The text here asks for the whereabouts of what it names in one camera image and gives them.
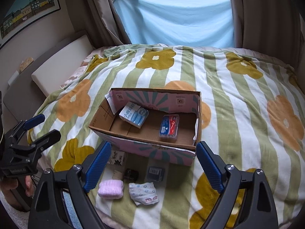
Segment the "person's left hand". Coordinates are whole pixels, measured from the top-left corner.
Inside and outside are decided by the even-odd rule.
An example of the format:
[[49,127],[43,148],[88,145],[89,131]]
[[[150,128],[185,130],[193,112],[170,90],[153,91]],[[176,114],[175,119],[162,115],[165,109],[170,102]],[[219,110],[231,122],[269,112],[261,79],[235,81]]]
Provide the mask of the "person's left hand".
[[[31,180],[30,176],[24,177],[24,183],[25,183],[25,194],[28,197],[32,197],[34,194],[34,185]],[[23,206],[20,204],[20,202],[15,198],[14,194],[12,193],[12,190],[16,189],[18,187],[18,181],[14,178],[7,178],[3,179],[1,181],[1,191],[5,197],[5,200],[7,203],[15,208],[16,210],[22,211]]]

